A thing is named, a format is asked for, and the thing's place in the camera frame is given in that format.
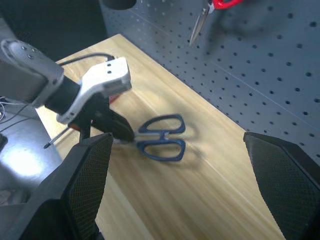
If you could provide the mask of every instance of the pegboard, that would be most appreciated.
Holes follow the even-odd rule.
[[[320,165],[320,2],[244,0],[209,15],[193,0],[102,7],[122,34],[247,131],[296,143]]]

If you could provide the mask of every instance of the wooden table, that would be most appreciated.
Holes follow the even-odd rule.
[[[134,147],[112,147],[96,218],[106,240],[284,239],[259,192],[242,128],[121,35],[63,60],[92,52],[126,57],[132,90],[111,108],[134,130],[165,114],[179,113],[186,123],[181,162],[161,163]],[[67,65],[65,74],[78,80],[103,60]],[[37,112],[50,137],[64,129],[53,112],[44,107]],[[79,134],[70,132],[56,143],[62,158],[78,140]]]

